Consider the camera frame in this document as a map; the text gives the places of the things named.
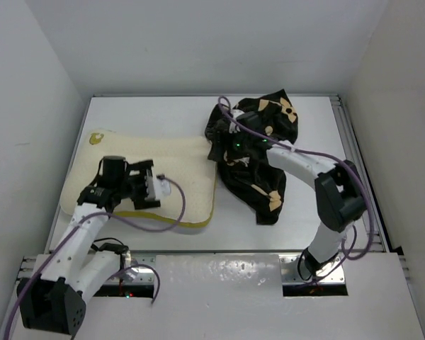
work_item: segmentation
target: foam pad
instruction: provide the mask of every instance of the foam pad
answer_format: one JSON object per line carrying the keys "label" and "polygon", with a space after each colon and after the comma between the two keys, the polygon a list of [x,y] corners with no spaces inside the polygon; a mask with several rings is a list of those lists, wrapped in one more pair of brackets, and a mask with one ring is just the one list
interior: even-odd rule
{"label": "foam pad", "polygon": [[[94,130],[79,147],[71,171],[64,182],[60,205],[72,215],[81,191],[91,183],[104,156],[124,156],[130,163],[153,159],[153,174],[165,174],[177,182],[186,194],[185,227],[204,227],[214,203],[216,164],[208,161],[210,144],[204,137],[140,138]],[[181,195],[172,186],[171,195],[161,200],[160,208],[134,210],[127,199],[115,209],[117,215],[176,220],[181,211]]]}

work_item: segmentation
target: wire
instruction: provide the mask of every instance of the wire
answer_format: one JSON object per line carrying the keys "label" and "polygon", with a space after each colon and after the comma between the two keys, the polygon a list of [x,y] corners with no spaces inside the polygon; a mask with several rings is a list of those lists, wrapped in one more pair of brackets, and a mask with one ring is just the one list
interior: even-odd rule
{"label": "wire", "polygon": [[[226,109],[224,107],[224,105],[222,104],[222,100],[227,103],[228,109]],[[303,149],[298,149],[298,148],[293,149],[289,145],[283,144],[283,143],[279,142],[278,140],[275,140],[275,139],[273,139],[273,138],[271,138],[267,135],[263,135],[261,133],[258,133],[257,131],[253,131],[252,129],[249,129],[248,127],[242,125],[240,122],[238,122],[236,119],[234,119],[232,117],[232,115],[230,114],[231,109],[232,109],[232,104],[230,103],[230,100],[225,96],[219,96],[219,98],[217,99],[217,105],[218,105],[220,111],[222,112],[222,114],[226,117],[226,119],[228,119],[230,122],[233,122],[236,126],[239,127],[240,130],[246,131],[247,133],[250,133],[251,135],[260,137],[264,140],[268,140],[269,142],[272,142],[275,145],[278,145],[279,147],[282,147],[284,149],[288,149],[289,151],[299,152],[300,154],[309,154],[309,155],[312,155],[312,156],[319,156],[319,157],[325,157],[325,158],[332,159],[333,161],[335,161],[336,163],[338,163],[341,167],[343,167],[345,169],[345,171],[351,177],[352,181],[358,186],[358,189],[362,194],[362,197],[363,197],[363,200],[364,200],[364,203],[365,203],[365,207],[368,211],[368,217],[369,217],[369,221],[370,221],[370,231],[368,233],[368,241],[367,241],[366,246],[364,247],[364,249],[362,249],[362,251],[360,253],[358,253],[355,256],[350,256],[350,253],[353,250],[354,244],[356,243],[355,242],[356,237],[357,237],[356,234],[355,234],[355,239],[353,241],[353,246],[350,247],[349,250],[345,249],[344,240],[342,240],[341,250],[344,253],[344,257],[339,262],[339,265],[337,265],[332,271],[334,271],[336,268],[338,268],[338,266],[340,266],[345,261],[345,259],[352,260],[352,261],[362,259],[371,249],[371,245],[373,243],[373,237],[374,237],[374,233],[375,233],[375,225],[374,225],[373,216],[370,213],[371,212],[371,210],[370,210],[371,205],[370,205],[370,198],[368,197],[368,194],[367,194],[367,190],[364,188],[361,180],[359,179],[358,175],[356,175],[354,173],[353,169],[351,169],[347,163],[345,163],[341,159],[339,159],[339,158],[337,158],[337,157],[335,157],[331,154],[327,154],[327,153],[324,153],[324,152],[303,150]]]}
{"label": "wire", "polygon": [[[84,224],[87,220],[89,220],[90,218],[93,218],[95,216],[109,216],[110,218],[115,218],[116,220],[119,220],[131,227],[134,227],[135,229],[138,230],[143,230],[145,232],[166,232],[169,230],[172,230],[173,228],[175,228],[180,221],[183,219],[184,213],[186,211],[186,196],[184,194],[183,189],[180,187],[179,184],[177,184],[177,182],[175,182],[174,180],[165,177],[165,179],[170,182],[171,184],[173,184],[175,187],[177,187],[177,189],[179,190],[179,193],[181,194],[181,200],[183,201],[182,203],[182,207],[181,207],[181,213],[179,214],[179,217],[176,219],[176,221],[174,223],[172,223],[171,225],[169,225],[168,227],[165,228],[161,228],[161,229],[151,229],[148,227],[142,227],[130,220],[127,220],[125,217],[121,217],[121,216],[117,216],[114,214],[111,214],[109,212],[95,212],[92,213],[90,215],[85,216],[84,218],[82,218],[79,221],[79,224],[72,228],[71,232],[58,244],[58,246],[54,249],[54,251],[45,259],[45,261],[41,264],[41,266],[35,271],[35,273],[31,276],[31,278],[27,281],[27,283],[23,286],[21,294],[18,295],[16,302],[13,305],[13,308],[11,309],[10,313],[9,313],[9,317],[8,317],[8,321],[6,323],[6,327],[5,327],[5,332],[4,332],[4,340],[9,340],[10,336],[11,336],[11,328],[13,326],[13,321],[14,321],[14,317],[16,316],[17,313],[17,309],[19,308],[19,306],[22,303],[23,298],[27,295],[28,290],[30,289],[30,287],[34,284],[34,282],[39,278],[40,274],[43,272],[43,270],[45,269],[45,267],[47,267],[47,265],[51,262],[51,260],[53,260],[53,258],[55,257],[55,255],[60,251],[60,249],[74,236],[74,234],[77,232],[77,230],[79,230],[80,226],[82,224]],[[144,264],[141,264],[139,266],[148,268],[149,266],[146,266]],[[160,280],[159,280],[159,274],[154,270],[154,274],[157,277],[157,280],[159,282],[158,286],[157,286],[157,291],[156,291],[156,295],[159,294],[159,286],[160,286]]]}
{"label": "wire", "polygon": [[154,269],[153,267],[148,266],[147,264],[136,263],[136,264],[133,264],[132,266],[129,266],[129,267],[126,267],[126,268],[124,268],[120,271],[117,271],[109,279],[116,278],[117,276],[120,276],[120,275],[124,274],[126,271],[129,271],[130,269],[133,269],[133,268],[147,268],[147,269],[151,270],[154,273],[154,275],[156,276],[156,278],[157,278],[156,292],[154,293],[154,296],[151,300],[151,304],[153,304],[154,301],[156,301],[157,296],[159,295],[159,290],[161,289],[161,277],[157,273],[156,269]]}
{"label": "wire", "polygon": [[116,239],[115,237],[103,237],[102,239],[95,239],[95,240],[93,241],[93,243],[96,243],[96,242],[102,242],[102,241],[108,241],[108,240],[116,241],[116,242],[118,242],[119,244],[121,244],[122,246],[124,246],[124,245],[125,245],[125,244],[124,244],[124,243],[122,243],[119,239]]}

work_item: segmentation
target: white table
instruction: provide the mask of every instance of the white table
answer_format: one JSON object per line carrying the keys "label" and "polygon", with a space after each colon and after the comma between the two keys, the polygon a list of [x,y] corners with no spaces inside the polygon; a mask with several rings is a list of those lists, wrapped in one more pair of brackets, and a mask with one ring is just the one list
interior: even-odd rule
{"label": "white table", "polygon": [[[156,268],[162,285],[153,306],[95,297],[76,340],[423,339],[393,253],[345,262],[348,296],[283,297],[278,256],[270,254],[158,256]],[[70,337],[24,329],[18,316],[12,339]]]}
{"label": "white table", "polygon": [[[229,99],[236,103],[241,98],[244,97],[230,96]],[[290,100],[299,115],[296,145],[345,158],[329,97],[290,96]],[[216,102],[216,96],[92,98],[80,141],[96,128],[141,137],[201,136]],[[214,215],[200,234],[177,231],[149,234],[111,220],[98,237],[117,237],[131,249],[139,251],[301,250],[312,241],[319,224],[314,194],[303,182],[288,175],[285,204],[279,221],[272,226],[257,225],[254,212],[219,182]],[[54,249],[60,240],[70,216],[60,210],[55,219],[50,249]],[[153,225],[159,222],[145,220],[143,223]],[[356,248],[360,249],[366,244],[367,234],[362,221],[357,222],[356,226]]]}

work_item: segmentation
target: white wall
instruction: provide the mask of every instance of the white wall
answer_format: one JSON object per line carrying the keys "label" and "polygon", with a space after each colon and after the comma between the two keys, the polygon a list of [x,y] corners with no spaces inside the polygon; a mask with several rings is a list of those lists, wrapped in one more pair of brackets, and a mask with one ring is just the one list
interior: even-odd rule
{"label": "white wall", "polygon": [[26,0],[82,96],[340,92],[387,0]]}
{"label": "white wall", "polygon": [[0,1],[0,325],[22,256],[43,251],[84,109],[23,0]]}
{"label": "white wall", "polygon": [[425,0],[390,2],[347,101],[425,328]]}

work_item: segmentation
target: black fabric with floral print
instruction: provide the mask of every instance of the black fabric with floral print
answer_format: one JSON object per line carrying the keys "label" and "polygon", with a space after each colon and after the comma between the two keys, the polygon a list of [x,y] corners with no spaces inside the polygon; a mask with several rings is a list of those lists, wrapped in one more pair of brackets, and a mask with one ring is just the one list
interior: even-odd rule
{"label": "black fabric with floral print", "polygon": [[[284,90],[261,98],[242,99],[233,109],[257,113],[261,121],[258,131],[272,138],[289,140],[292,143],[298,138],[298,115]],[[223,117],[216,105],[205,129],[206,138],[212,142],[212,150],[216,146],[216,131],[226,131],[229,126],[230,122]],[[222,142],[227,144],[232,140],[224,139]],[[227,151],[224,151],[223,157],[208,158],[217,162],[220,178],[228,190],[255,210],[256,222],[259,225],[273,225],[283,207],[285,172],[269,166],[265,156],[252,157],[253,154],[249,153],[250,157],[231,159]]]}

